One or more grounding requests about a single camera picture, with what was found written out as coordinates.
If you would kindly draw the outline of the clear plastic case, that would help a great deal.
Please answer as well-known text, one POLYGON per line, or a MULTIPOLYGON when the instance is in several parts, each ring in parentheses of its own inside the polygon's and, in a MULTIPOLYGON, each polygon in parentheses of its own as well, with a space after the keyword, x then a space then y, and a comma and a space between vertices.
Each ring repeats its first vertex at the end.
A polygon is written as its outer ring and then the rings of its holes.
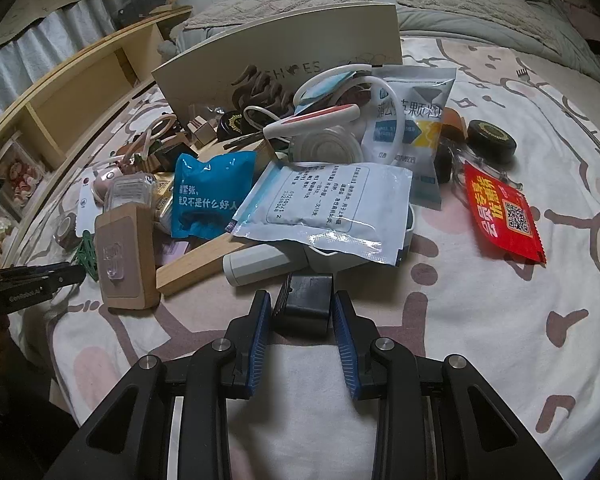
POLYGON ((152 174, 137 172, 114 178, 107 191, 104 211, 110 211, 128 203, 136 203, 149 207, 156 179, 152 174))

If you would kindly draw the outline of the black tape roll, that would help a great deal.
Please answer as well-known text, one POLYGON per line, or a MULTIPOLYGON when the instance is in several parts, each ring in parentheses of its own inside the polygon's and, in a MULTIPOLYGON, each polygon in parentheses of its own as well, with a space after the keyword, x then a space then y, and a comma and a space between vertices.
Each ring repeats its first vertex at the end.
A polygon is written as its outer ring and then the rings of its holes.
POLYGON ((495 165, 508 165, 517 149, 515 139, 502 128, 474 119, 467 127, 467 145, 480 157, 495 165))

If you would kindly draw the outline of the small black box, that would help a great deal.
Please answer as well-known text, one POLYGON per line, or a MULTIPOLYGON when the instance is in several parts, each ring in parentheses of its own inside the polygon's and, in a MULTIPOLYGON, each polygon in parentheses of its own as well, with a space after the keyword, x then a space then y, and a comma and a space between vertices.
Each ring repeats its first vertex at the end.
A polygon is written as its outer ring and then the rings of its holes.
POLYGON ((332 274, 294 272, 280 289, 272 326, 285 337, 325 339, 332 310, 332 274))

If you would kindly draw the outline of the cartoon patterned blanket mat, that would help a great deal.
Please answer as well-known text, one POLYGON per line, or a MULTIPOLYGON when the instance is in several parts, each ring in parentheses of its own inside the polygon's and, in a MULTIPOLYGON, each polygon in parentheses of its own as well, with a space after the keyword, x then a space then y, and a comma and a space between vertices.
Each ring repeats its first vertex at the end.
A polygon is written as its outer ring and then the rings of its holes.
MULTIPOLYGON (((404 61, 452 66, 450 107, 516 141, 510 174, 524 187, 544 246, 542 266, 490 244, 462 194, 442 188, 419 208, 411 250, 397 266, 366 264, 337 285, 359 314, 411 352, 459 353, 517 414, 559 473, 600 468, 600 116, 584 107, 600 85, 515 51, 406 37, 404 61)), ((155 309, 114 313, 86 280, 12 316, 24 355, 51 372, 78 422, 147 353, 192 353, 247 313, 256 290, 215 275, 155 309)), ((373 403, 356 403, 333 344, 276 338, 254 397, 227 408, 237 479, 366 479, 373 403)))

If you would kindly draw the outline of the white foil sachet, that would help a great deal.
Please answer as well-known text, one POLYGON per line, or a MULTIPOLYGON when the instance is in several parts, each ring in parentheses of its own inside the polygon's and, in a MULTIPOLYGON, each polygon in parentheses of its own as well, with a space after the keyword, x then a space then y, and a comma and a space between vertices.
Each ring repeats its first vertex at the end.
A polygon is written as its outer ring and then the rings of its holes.
POLYGON ((296 242, 394 266, 407 231, 413 174, 357 162, 271 162, 230 222, 230 234, 296 242))

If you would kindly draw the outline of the white cylinder tube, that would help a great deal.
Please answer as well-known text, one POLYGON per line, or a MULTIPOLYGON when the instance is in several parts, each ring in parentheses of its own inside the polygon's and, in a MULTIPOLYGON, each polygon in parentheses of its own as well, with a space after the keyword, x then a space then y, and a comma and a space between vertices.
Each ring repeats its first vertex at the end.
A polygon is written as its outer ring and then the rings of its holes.
POLYGON ((308 265, 303 246, 295 242, 253 245, 231 252, 222 260, 223 273, 234 287, 299 271, 308 265))

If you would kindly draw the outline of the blue white medicine sachet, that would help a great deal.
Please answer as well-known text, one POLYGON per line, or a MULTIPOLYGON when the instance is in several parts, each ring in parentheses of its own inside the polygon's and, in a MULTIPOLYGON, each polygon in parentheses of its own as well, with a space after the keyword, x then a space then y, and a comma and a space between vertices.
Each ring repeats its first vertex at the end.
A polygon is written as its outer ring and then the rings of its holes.
POLYGON ((386 84, 372 84, 370 102, 363 107, 363 154, 373 162, 388 160, 411 170, 411 202, 439 210, 442 198, 434 158, 456 70, 384 65, 375 67, 372 75, 386 84))

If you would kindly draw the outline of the wooden block stick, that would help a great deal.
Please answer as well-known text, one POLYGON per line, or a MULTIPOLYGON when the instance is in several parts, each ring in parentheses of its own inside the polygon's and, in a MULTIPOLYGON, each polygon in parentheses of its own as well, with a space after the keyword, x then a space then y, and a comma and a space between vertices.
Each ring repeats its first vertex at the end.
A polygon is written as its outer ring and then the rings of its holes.
POLYGON ((158 292, 169 297, 222 271, 226 255, 253 245, 252 240, 225 233, 186 252, 156 272, 158 292))

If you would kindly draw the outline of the wooden board with clear hook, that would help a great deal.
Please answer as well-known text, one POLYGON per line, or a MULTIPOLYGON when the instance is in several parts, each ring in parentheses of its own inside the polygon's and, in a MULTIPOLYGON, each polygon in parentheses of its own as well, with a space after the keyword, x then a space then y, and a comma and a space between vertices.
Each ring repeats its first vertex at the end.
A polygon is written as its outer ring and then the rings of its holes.
POLYGON ((95 220, 100 292, 110 309, 140 311, 158 306, 152 210, 127 203, 95 220))

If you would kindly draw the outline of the pink clothes pile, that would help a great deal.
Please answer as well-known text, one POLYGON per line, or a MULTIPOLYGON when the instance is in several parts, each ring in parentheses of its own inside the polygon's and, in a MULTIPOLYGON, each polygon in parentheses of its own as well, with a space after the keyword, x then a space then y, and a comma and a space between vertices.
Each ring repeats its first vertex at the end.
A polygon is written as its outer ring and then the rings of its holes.
POLYGON ((571 25, 585 40, 600 42, 600 14, 588 0, 560 0, 571 25))

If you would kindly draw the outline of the white red scissors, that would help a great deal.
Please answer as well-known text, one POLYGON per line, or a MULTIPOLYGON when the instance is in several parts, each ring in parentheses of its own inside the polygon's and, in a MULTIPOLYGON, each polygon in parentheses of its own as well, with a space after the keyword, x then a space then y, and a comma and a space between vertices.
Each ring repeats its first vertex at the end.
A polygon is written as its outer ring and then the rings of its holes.
POLYGON ((262 136, 263 139, 292 138, 302 134, 312 133, 325 128, 342 126, 360 118, 360 108, 356 104, 336 105, 317 112, 291 116, 276 120, 266 125, 260 133, 247 134, 243 139, 228 142, 223 145, 224 150, 241 148, 262 136))

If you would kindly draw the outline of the wooden side shelf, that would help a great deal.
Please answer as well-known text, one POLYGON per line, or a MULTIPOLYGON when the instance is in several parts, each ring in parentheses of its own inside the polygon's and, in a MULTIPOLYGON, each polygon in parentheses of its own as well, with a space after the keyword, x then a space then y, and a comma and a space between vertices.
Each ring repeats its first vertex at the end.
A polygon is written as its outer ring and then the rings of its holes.
POLYGON ((192 14, 161 12, 82 49, 32 84, 0 117, 0 163, 15 138, 27 155, 59 176, 128 103, 154 83, 158 47, 192 14))

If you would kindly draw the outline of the grey curtain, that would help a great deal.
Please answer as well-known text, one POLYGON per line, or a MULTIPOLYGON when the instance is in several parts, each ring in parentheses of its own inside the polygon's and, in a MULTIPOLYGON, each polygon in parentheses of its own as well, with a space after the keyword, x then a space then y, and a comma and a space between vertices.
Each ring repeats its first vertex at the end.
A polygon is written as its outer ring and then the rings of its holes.
POLYGON ((80 0, 47 15, 0 47, 0 117, 60 63, 116 31, 124 0, 80 0))

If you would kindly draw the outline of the blue snack packet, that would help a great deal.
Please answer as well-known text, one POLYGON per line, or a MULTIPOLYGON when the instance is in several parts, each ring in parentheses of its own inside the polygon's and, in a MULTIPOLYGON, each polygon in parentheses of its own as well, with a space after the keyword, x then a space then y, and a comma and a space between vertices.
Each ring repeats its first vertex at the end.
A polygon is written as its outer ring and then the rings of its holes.
POLYGON ((171 236, 212 240, 225 232, 253 185, 255 152, 216 155, 201 162, 181 154, 173 183, 171 236))

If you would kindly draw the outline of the red qr packet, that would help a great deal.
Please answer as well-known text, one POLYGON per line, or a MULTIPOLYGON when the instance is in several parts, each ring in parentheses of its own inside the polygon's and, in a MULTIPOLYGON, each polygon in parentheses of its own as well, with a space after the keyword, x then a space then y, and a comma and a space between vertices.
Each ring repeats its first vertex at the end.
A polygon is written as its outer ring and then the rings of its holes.
POLYGON ((479 231, 504 252, 545 264, 544 248, 524 194, 470 162, 465 162, 463 169, 469 209, 479 231))

